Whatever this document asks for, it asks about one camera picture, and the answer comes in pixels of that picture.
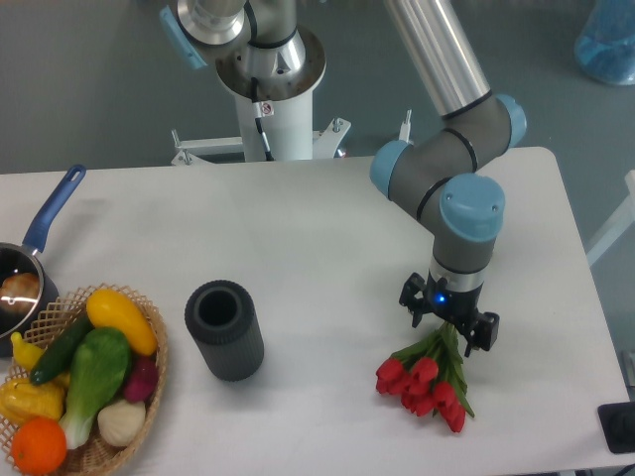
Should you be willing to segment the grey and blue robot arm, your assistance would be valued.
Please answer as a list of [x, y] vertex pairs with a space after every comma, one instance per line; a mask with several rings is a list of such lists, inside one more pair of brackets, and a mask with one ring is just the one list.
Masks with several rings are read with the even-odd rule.
[[[406, 281], [400, 303], [415, 321], [431, 313], [452, 324], [468, 350], [489, 350], [499, 317], [477, 303], [505, 195], [479, 170], [523, 138], [525, 113], [491, 92], [448, 2], [390, 1], [386, 8], [444, 123], [421, 145], [406, 135], [387, 143], [369, 171], [376, 188], [434, 238], [428, 273]], [[159, 18], [185, 61], [213, 65], [233, 95], [247, 161], [335, 154], [313, 131], [323, 47], [299, 25], [294, 2], [171, 1]]]

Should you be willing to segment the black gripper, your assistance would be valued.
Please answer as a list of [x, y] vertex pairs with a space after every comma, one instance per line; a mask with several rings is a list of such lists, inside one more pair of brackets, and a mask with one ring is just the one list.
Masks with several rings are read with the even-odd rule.
[[413, 273], [402, 287], [399, 304], [412, 315], [413, 328], [429, 313], [451, 324], [467, 343], [465, 357], [475, 349], [489, 351], [497, 340], [500, 316], [478, 310], [483, 282], [468, 284], [464, 290], [454, 285], [451, 278], [459, 278], [459, 274], [435, 277], [429, 271], [424, 279]]

